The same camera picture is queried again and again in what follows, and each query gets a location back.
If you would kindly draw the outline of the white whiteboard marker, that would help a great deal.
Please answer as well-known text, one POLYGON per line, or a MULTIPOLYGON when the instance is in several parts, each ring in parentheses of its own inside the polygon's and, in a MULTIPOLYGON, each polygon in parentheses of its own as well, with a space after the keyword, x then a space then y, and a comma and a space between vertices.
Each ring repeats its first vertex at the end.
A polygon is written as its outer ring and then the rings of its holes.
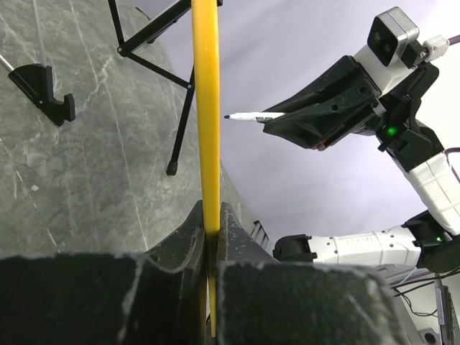
POLYGON ((224 119, 234 121, 254 121, 260 124, 266 124, 284 115, 284 112, 240 112, 224 115, 224 119))

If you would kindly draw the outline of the yellow framed whiteboard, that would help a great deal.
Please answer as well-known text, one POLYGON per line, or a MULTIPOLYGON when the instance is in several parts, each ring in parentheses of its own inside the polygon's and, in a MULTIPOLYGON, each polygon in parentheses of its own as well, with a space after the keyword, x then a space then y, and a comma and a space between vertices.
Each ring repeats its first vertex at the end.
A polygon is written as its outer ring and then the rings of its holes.
POLYGON ((220 65, 217 2, 192 1, 191 13, 211 335, 216 337, 216 246, 221 225, 220 65))

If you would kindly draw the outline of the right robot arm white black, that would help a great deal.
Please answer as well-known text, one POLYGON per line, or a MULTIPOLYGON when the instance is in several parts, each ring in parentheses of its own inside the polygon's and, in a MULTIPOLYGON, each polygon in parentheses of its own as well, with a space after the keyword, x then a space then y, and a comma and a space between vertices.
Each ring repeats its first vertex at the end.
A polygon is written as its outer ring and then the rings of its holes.
POLYGON ((303 183, 313 224, 279 239, 276 259, 435 273, 459 266, 459 178, 449 151, 416 118, 438 75, 423 62, 382 93, 346 56, 270 108, 277 118, 265 133, 323 154, 303 183))

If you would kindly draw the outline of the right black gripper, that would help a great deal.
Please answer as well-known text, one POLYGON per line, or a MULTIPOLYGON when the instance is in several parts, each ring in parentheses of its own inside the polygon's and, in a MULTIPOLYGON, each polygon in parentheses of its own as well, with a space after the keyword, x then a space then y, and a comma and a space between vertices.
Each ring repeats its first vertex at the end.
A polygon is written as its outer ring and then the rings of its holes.
POLYGON ((440 150, 434 132, 415 119, 438 76, 431 63, 364 70, 345 55, 294 96, 266 109, 284 115, 266 123, 263 132, 322 150, 359 128, 360 135, 377 136, 381 151, 440 150))

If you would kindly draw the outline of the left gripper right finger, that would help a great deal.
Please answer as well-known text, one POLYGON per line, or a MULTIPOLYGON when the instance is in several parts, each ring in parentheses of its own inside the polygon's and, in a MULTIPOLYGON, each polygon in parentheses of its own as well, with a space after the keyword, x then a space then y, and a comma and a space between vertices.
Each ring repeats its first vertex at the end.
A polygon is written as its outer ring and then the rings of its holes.
POLYGON ((221 205, 218 344, 404 344, 385 281, 366 267, 278 262, 221 205))

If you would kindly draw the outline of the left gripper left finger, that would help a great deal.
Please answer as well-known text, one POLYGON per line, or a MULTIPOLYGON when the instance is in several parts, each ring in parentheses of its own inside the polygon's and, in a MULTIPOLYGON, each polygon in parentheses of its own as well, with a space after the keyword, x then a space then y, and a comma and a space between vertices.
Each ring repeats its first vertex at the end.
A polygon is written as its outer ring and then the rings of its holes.
POLYGON ((143 253, 1 257, 3 344, 203 344, 203 207, 143 253))

